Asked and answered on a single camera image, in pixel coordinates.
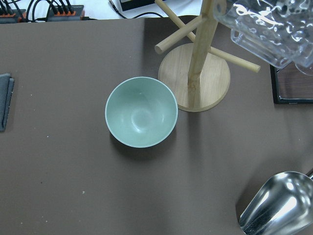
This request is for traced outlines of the wooden cup tree stand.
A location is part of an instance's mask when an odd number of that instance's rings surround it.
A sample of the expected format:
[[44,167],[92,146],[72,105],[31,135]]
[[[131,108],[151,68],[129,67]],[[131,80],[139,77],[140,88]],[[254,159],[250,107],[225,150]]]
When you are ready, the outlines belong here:
[[156,5],[179,29],[155,45],[158,54],[164,53],[184,37],[191,40],[171,50],[162,60],[158,79],[174,93],[178,107],[188,112],[201,112],[216,106],[230,85],[228,63],[253,72],[260,66],[211,46],[218,22],[213,16],[213,1],[204,0],[201,13],[185,24],[161,0]]

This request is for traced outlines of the grey folded cloth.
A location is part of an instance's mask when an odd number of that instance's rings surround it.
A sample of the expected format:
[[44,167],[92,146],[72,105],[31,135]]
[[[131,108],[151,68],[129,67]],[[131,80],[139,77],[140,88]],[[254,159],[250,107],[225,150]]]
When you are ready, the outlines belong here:
[[11,74],[0,75],[0,131],[6,129],[10,109],[11,96],[14,88],[14,79]]

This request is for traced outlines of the clear glass mug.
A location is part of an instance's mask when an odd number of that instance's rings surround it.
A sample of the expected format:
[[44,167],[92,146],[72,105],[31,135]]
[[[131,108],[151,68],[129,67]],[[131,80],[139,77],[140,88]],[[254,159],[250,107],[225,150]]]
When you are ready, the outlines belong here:
[[278,69],[294,63],[313,74],[311,0],[216,0],[213,13],[235,44]]

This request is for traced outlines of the black framed glass tray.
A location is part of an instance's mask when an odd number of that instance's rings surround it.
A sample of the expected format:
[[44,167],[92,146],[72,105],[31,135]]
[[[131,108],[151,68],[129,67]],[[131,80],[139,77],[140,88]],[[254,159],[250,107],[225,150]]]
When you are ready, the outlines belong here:
[[270,66],[272,96],[275,104],[312,104],[313,78],[290,63],[283,69]]

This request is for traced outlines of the mint green bowl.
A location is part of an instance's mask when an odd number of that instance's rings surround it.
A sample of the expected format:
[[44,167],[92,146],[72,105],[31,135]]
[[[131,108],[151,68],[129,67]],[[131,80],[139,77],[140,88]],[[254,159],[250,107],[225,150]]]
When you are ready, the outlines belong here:
[[110,133],[122,144],[146,148],[159,144],[178,119],[174,93],[150,77],[127,79],[114,88],[105,106]]

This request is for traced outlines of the metal scoop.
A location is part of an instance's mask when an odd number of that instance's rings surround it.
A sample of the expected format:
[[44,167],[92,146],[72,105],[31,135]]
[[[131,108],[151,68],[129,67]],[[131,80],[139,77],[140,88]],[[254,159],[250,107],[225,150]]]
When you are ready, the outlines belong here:
[[313,172],[269,178],[239,218],[246,235],[294,235],[313,223]]

